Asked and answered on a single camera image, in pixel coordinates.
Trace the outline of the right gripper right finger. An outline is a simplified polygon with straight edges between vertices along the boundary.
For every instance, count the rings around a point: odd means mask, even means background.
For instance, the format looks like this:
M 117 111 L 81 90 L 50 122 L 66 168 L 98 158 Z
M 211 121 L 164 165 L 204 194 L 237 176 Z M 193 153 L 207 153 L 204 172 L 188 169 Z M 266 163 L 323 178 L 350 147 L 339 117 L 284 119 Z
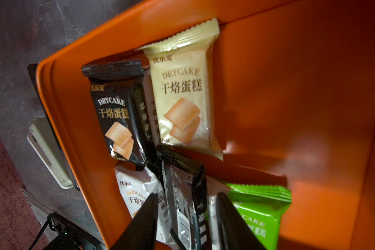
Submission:
M 222 250 L 264 250 L 226 193 L 216 195 L 217 230 Z

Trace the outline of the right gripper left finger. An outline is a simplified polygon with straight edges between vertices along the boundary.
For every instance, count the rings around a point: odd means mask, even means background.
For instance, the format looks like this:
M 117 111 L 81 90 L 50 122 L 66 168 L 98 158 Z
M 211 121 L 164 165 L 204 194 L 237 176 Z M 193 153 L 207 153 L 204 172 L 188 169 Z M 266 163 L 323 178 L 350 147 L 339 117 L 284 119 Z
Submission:
M 158 220 L 158 194 L 150 194 L 111 250 L 154 250 Z

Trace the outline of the orange plastic storage box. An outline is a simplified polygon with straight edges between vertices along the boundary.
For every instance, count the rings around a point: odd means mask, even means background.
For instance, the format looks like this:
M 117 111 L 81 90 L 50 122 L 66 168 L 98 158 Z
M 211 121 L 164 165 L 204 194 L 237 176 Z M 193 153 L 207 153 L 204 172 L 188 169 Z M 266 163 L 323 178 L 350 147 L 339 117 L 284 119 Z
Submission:
M 102 238 L 130 216 L 84 64 L 217 18 L 216 137 L 181 153 L 228 182 L 287 184 L 279 249 L 375 250 L 375 1 L 145 1 L 38 64 L 43 105 Z

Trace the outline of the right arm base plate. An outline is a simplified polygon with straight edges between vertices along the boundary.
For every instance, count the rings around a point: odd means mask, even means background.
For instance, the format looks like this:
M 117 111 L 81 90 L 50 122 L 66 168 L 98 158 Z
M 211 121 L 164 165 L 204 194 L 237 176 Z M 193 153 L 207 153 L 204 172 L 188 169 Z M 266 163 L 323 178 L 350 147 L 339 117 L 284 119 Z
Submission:
M 56 212 L 48 214 L 42 229 L 29 247 L 30 250 L 38 243 L 46 228 L 57 233 L 57 236 L 44 250 L 107 250 L 97 238 Z

